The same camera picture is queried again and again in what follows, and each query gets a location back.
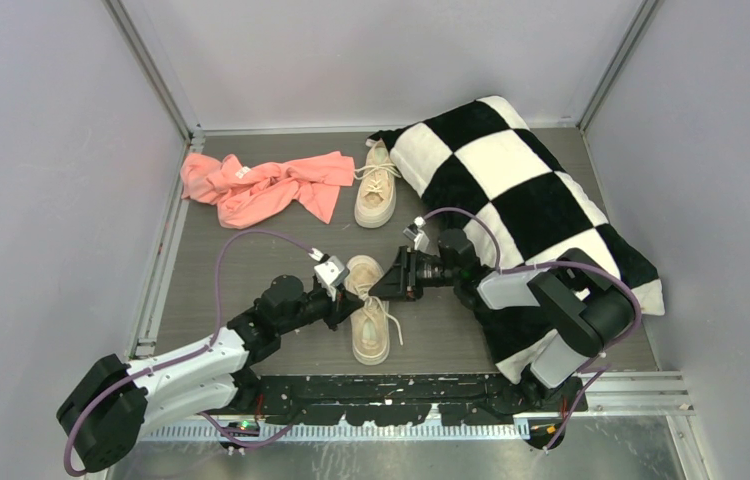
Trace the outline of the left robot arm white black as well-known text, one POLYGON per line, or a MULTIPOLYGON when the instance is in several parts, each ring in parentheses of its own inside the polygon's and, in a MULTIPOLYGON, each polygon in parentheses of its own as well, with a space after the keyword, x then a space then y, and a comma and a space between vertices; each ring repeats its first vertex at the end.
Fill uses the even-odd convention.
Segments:
POLYGON ((100 358, 56 413, 67 435, 66 472, 105 470, 143 436, 194 414, 249 412, 261 394, 252 368, 280 349, 283 335, 318 321, 334 330, 364 304, 342 285, 306 291, 282 275, 205 339, 144 360, 100 358))

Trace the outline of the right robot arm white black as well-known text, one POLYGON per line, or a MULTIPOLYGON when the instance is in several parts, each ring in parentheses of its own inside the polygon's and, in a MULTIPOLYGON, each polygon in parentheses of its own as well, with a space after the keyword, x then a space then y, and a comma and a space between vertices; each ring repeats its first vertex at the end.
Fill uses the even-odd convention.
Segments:
POLYGON ((399 249, 370 287, 387 301, 416 301, 427 288, 451 288, 482 326, 496 368, 522 384, 525 403, 547 410, 569 377, 641 319, 633 292, 573 248, 558 259, 497 271, 482 264, 459 229, 443 231, 438 252, 399 249))

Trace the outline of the beige sneaker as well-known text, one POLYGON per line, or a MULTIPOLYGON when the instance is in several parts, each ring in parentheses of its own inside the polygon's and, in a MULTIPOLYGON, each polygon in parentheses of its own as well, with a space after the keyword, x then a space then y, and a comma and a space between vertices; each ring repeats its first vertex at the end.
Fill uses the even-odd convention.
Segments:
POLYGON ((354 176, 359 181, 354 205, 357 224, 367 229, 384 226, 394 214, 396 183, 402 176, 382 140, 370 145, 364 166, 354 176))
POLYGON ((380 280, 383 269, 372 257, 356 255, 347 262, 349 274, 344 287, 363 301, 350 316, 352 352, 363 365, 381 364, 391 348, 390 325, 395 326, 400 345, 404 345, 400 320, 389 311, 389 302, 372 296, 370 289, 380 280))

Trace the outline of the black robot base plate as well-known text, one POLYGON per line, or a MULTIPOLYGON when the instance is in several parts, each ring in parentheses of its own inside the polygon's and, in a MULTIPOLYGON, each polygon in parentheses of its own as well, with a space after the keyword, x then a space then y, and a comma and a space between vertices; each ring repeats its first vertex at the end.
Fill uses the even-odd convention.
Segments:
POLYGON ((500 374, 264 375, 212 414, 243 415, 270 424, 377 427, 420 425, 437 414, 445 426, 511 424, 535 413, 559 417, 583 386, 572 377, 547 390, 500 374))

